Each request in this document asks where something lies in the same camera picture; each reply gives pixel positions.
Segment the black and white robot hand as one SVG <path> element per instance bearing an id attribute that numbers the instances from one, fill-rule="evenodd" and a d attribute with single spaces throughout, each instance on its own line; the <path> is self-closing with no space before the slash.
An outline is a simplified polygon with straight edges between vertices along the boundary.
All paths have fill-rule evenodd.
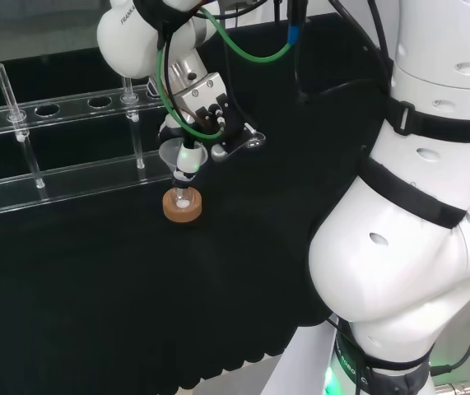
<path id="1" fill-rule="evenodd" d="M 179 188 L 187 188 L 208 159 L 221 163 L 240 148 L 259 147 L 266 141 L 235 107 L 217 72 L 175 91 L 174 98 L 188 125 L 203 135 L 195 137 L 171 115 L 165 116 L 158 133 L 159 156 Z"/>

